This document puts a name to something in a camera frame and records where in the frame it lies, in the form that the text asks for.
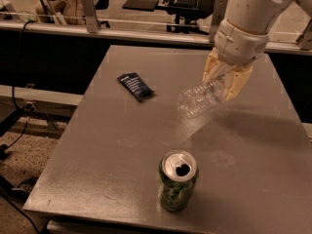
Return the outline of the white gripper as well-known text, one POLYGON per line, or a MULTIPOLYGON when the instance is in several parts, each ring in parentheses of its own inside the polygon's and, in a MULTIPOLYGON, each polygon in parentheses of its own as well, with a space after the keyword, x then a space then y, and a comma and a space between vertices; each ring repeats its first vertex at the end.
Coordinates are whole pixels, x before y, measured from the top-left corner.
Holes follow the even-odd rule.
POLYGON ((224 19, 215 34, 214 47, 207 57, 202 80, 209 82, 224 74, 223 100, 234 99, 253 73, 253 66, 248 63, 262 56, 268 41, 268 34, 249 33, 224 19))

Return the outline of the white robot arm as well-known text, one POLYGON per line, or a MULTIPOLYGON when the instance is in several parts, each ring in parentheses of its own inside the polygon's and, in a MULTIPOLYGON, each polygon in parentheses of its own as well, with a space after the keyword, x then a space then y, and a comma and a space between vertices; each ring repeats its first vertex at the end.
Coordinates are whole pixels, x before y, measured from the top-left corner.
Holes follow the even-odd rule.
POLYGON ((235 98, 253 72, 269 42, 276 19, 296 3, 312 17, 312 0, 233 0, 214 37, 214 47, 204 69, 203 80, 209 82, 225 73, 221 99, 235 98))

